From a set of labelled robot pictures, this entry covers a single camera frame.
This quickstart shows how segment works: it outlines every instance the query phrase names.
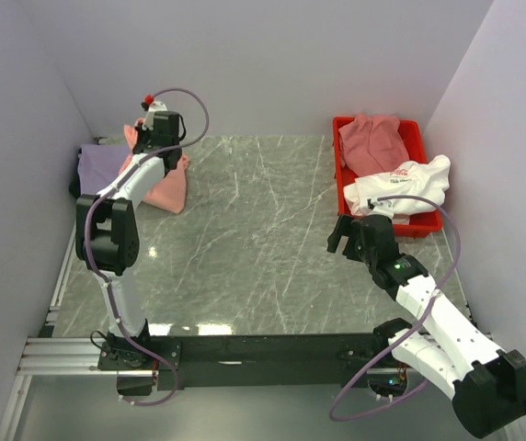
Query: black metal bar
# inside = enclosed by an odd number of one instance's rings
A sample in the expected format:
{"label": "black metal bar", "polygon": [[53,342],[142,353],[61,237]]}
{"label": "black metal bar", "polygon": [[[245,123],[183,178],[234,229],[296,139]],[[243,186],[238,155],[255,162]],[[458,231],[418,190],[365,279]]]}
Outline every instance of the black metal bar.
{"label": "black metal bar", "polygon": [[[151,337],[150,348],[172,361],[178,358],[181,383],[187,388],[343,385],[383,344],[377,334],[171,335]],[[397,366],[397,361],[386,357],[376,368]],[[122,366],[102,362],[98,368],[121,370]],[[367,379],[359,386],[367,387]],[[173,374],[161,367],[158,389],[169,390],[172,384]]]}

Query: purple cloth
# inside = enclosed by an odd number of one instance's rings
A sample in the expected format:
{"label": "purple cloth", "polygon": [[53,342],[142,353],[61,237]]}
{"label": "purple cloth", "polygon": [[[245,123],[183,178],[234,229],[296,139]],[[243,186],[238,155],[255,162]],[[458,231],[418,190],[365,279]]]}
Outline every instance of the purple cloth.
{"label": "purple cloth", "polygon": [[112,183],[131,149],[127,144],[81,146],[81,157],[77,166],[82,195],[95,195]]}

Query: clothing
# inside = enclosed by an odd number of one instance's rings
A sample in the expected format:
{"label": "clothing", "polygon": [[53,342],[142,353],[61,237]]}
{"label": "clothing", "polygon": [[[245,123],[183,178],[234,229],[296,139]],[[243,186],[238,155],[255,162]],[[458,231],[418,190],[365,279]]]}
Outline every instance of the clothing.
{"label": "clothing", "polygon": [[[444,154],[435,156],[429,164],[407,161],[394,171],[358,177],[353,184],[345,186],[343,193],[354,216],[367,216],[372,212],[368,199],[382,196],[421,196],[441,205],[445,201],[445,190],[449,188],[451,161]],[[413,199],[394,199],[394,223],[405,223],[412,214],[434,211],[425,202]]]}
{"label": "clothing", "polygon": [[120,166],[130,153],[128,145],[84,144],[79,154],[77,174],[79,195],[95,195],[111,184],[120,173]]}
{"label": "clothing", "polygon": [[396,117],[358,115],[338,129],[341,166],[346,165],[358,177],[395,170],[410,159],[399,126]]}
{"label": "clothing", "polygon": [[[142,123],[143,119],[137,119],[134,125]],[[129,145],[129,155],[120,168],[122,173],[132,160],[130,153],[138,139],[138,132],[134,127],[124,126],[124,137]],[[172,213],[179,214],[186,205],[186,170],[189,167],[189,158],[182,153],[181,158],[177,161],[177,168],[169,171],[167,175],[157,182],[144,196],[143,201],[147,204],[154,205],[159,209],[166,209]]]}

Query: red tray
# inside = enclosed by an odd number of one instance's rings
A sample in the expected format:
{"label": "red tray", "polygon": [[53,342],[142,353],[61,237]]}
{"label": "red tray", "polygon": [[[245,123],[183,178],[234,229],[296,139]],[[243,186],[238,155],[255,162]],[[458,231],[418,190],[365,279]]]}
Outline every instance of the red tray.
{"label": "red tray", "polygon": [[[345,201],[343,194],[343,187],[355,182],[357,175],[355,175],[348,167],[341,167],[340,165],[340,142],[338,140],[338,129],[349,124],[354,118],[351,117],[336,117],[333,119],[333,145],[335,147],[335,178],[337,179],[338,191],[338,214],[348,214],[351,212],[349,206]],[[420,137],[420,129],[415,121],[401,120],[398,133],[402,137],[402,141],[408,150],[408,156],[411,161],[416,161],[420,164],[426,164],[427,155],[425,148],[422,145],[422,138]],[[420,213],[410,216],[410,223],[408,225],[394,225],[394,233],[396,236],[406,237],[427,237],[432,232],[439,232],[443,227],[443,222],[438,211],[431,213]]]}

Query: gray marble tabletop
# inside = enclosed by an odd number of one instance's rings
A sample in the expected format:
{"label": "gray marble tabletop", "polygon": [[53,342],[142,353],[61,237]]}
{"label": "gray marble tabletop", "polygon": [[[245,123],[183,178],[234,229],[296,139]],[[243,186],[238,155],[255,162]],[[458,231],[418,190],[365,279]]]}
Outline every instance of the gray marble tabletop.
{"label": "gray marble tabletop", "polygon": [[[367,268],[326,252],[337,220],[332,140],[320,136],[210,137],[194,148],[185,210],[141,204],[134,274],[154,334],[371,332],[409,314]],[[443,233],[400,238],[440,277]],[[457,276],[444,292],[467,314]],[[108,328],[95,279],[72,259],[53,336]]]}

